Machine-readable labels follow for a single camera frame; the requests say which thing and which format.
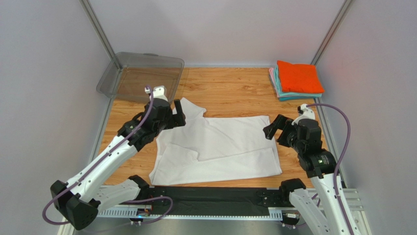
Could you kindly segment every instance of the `white t-shirt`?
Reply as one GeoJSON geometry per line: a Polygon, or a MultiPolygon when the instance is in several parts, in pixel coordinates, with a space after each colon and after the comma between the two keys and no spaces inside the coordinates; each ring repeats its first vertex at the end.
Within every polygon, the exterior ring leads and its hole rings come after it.
{"type": "Polygon", "coordinates": [[[268,116],[203,117],[206,109],[181,99],[186,125],[162,131],[149,177],[153,185],[175,185],[279,175],[275,139],[262,129],[268,116]]]}

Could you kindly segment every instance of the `metal frame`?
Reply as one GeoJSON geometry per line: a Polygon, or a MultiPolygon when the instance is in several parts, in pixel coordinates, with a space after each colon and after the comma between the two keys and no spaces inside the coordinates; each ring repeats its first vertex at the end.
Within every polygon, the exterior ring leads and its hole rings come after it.
{"type": "MultiPolygon", "coordinates": [[[[101,43],[104,46],[104,49],[106,50],[107,54],[109,55],[110,59],[113,59],[115,57],[115,52],[113,51],[112,46],[110,45],[109,40],[107,39],[106,34],[104,33],[103,28],[100,25],[100,22],[98,21],[97,16],[94,13],[93,7],[90,4],[89,0],[79,0],[81,5],[84,8],[84,11],[86,12],[88,18],[90,19],[91,24],[93,25],[98,37],[100,38],[101,43]]],[[[117,69],[120,69],[120,62],[116,60],[116,67],[117,69]]]]}
{"type": "MultiPolygon", "coordinates": [[[[339,12],[336,15],[336,18],[334,19],[331,27],[329,28],[326,36],[324,37],[322,43],[320,44],[319,49],[317,50],[316,54],[314,55],[313,60],[311,61],[312,65],[317,65],[324,53],[324,51],[326,50],[327,46],[329,45],[330,41],[332,40],[333,36],[335,35],[337,29],[339,28],[340,24],[342,23],[343,19],[345,18],[347,12],[349,11],[349,9],[351,8],[352,4],[353,4],[354,0],[345,0],[343,2],[342,7],[340,8],[339,12]]],[[[318,104],[322,104],[322,98],[314,98],[314,102],[318,103],[318,104]]],[[[328,122],[327,119],[327,115],[326,112],[324,111],[324,108],[322,106],[316,106],[317,108],[317,112],[319,114],[319,119],[320,119],[320,123],[322,125],[322,130],[323,130],[323,134],[324,134],[324,138],[326,140],[327,143],[327,147],[329,149],[329,151],[331,153],[333,153],[336,157],[336,159],[339,159],[340,153],[336,148],[336,144],[334,142],[334,136],[333,133],[331,131],[330,128],[330,124],[328,122]]],[[[341,165],[340,166],[340,170],[339,170],[342,178],[344,175],[344,168],[341,165]]]]}

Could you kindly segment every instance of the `white wall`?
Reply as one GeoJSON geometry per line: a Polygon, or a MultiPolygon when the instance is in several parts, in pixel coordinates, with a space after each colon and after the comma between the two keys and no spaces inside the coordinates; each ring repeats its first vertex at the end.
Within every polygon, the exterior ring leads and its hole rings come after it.
{"type": "MultiPolygon", "coordinates": [[[[348,184],[373,234],[416,234],[417,1],[357,0],[319,62],[325,103],[346,112],[348,184]]],[[[328,111],[342,148],[346,124],[328,111]]]]}
{"type": "Polygon", "coordinates": [[[91,0],[115,52],[186,66],[310,63],[343,0],[91,0]]]}
{"type": "Polygon", "coordinates": [[[77,0],[1,1],[0,55],[0,233],[56,234],[42,209],[92,153],[109,58],[77,0]]]}

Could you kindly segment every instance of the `cable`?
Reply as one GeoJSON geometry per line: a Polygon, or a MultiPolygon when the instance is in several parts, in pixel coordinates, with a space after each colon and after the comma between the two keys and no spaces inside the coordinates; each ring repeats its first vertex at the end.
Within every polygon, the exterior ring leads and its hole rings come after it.
{"type": "Polygon", "coordinates": [[[325,107],[332,108],[332,109],[336,110],[337,112],[339,112],[343,116],[343,118],[345,118],[345,121],[346,121],[346,124],[347,124],[346,142],[345,142],[345,146],[343,146],[343,150],[342,150],[342,153],[340,154],[340,157],[337,161],[336,167],[334,168],[333,184],[334,184],[334,190],[336,192],[336,197],[337,197],[337,200],[339,202],[340,209],[342,210],[343,217],[345,218],[347,227],[349,228],[349,232],[350,232],[350,234],[354,234],[352,225],[350,224],[350,221],[349,221],[349,218],[348,218],[348,214],[346,213],[346,209],[343,206],[342,199],[339,195],[339,187],[337,186],[337,174],[339,173],[340,163],[342,162],[342,159],[345,156],[346,149],[348,148],[348,144],[349,144],[349,140],[350,140],[350,122],[349,122],[349,119],[342,110],[340,110],[339,108],[337,108],[333,105],[330,105],[330,104],[309,104],[309,105],[307,105],[307,107],[311,107],[311,106],[325,106],[325,107]]]}
{"type": "Polygon", "coordinates": [[[160,196],[160,197],[153,197],[153,198],[148,198],[148,199],[144,199],[144,200],[126,201],[126,203],[144,203],[144,202],[151,202],[151,201],[160,200],[160,199],[168,199],[171,203],[169,204],[168,210],[166,210],[165,213],[163,213],[158,218],[153,219],[151,221],[142,222],[142,224],[151,224],[151,223],[155,223],[155,222],[161,220],[163,217],[165,217],[171,211],[172,206],[174,205],[174,201],[172,201],[172,198],[167,197],[167,196],[160,196]]]}
{"type": "Polygon", "coordinates": [[[149,114],[151,113],[152,105],[154,103],[154,94],[152,92],[152,88],[149,85],[146,85],[146,88],[151,91],[149,109],[148,109],[148,112],[146,112],[145,116],[142,118],[142,120],[140,120],[139,125],[135,129],[133,129],[132,132],[130,134],[128,134],[124,139],[122,139],[119,143],[117,143],[112,149],[110,149],[109,152],[107,152],[106,154],[104,154],[94,165],[92,165],[92,167],[90,167],[90,169],[88,169],[87,172],[83,176],[81,176],[80,179],[77,182],[75,182],[74,184],[72,184],[71,186],[69,186],[68,188],[66,188],[64,191],[62,191],[61,193],[59,193],[58,195],[56,195],[54,198],[52,198],[52,200],[50,200],[46,204],[46,206],[44,207],[44,209],[42,211],[42,218],[44,219],[44,221],[46,223],[49,223],[49,224],[52,224],[52,225],[64,225],[64,224],[68,224],[69,223],[69,221],[55,222],[55,221],[50,220],[46,216],[46,211],[48,210],[48,208],[50,207],[50,205],[52,205],[52,203],[54,203],[56,200],[58,200],[58,198],[60,198],[62,195],[64,195],[65,193],[67,193],[68,191],[70,191],[71,189],[73,189],[75,186],[77,186],[78,184],[80,184],[106,157],[108,157],[115,149],[117,149],[120,145],[122,145],[134,133],[136,133],[136,131],[138,131],[139,128],[146,121],[146,119],[148,118],[149,114]]]}
{"type": "MultiPolygon", "coordinates": [[[[129,203],[129,204],[140,204],[140,203],[144,203],[144,202],[150,202],[150,201],[161,200],[161,199],[167,199],[167,200],[170,201],[168,210],[166,210],[165,213],[163,213],[161,216],[159,216],[156,219],[153,219],[153,220],[150,220],[150,221],[141,222],[140,224],[142,225],[142,224],[155,223],[155,222],[161,220],[163,217],[165,217],[171,211],[171,209],[172,209],[172,207],[174,205],[174,201],[172,200],[172,198],[167,197],[167,196],[160,196],[160,197],[154,197],[154,198],[149,198],[149,199],[144,199],[144,200],[126,201],[125,203],[129,203]]],[[[105,229],[105,230],[100,230],[100,231],[90,231],[90,230],[86,230],[86,229],[83,229],[82,231],[83,232],[86,232],[86,233],[90,233],[90,234],[100,234],[100,233],[110,232],[110,231],[116,230],[118,228],[124,227],[126,225],[132,225],[132,224],[139,224],[139,223],[128,222],[128,223],[120,224],[120,225],[117,225],[115,227],[112,227],[112,228],[109,228],[109,229],[105,229]]]]}

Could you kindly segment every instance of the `teal folded shirt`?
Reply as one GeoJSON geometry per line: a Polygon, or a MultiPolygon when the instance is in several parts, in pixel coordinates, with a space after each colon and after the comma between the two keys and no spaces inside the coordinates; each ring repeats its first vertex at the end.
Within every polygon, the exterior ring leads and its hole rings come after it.
{"type": "Polygon", "coordinates": [[[280,101],[292,100],[292,99],[306,99],[306,98],[318,98],[322,97],[322,94],[310,94],[310,93],[296,93],[296,92],[282,92],[281,81],[279,80],[278,65],[274,69],[275,85],[278,89],[278,96],[280,101]]]}

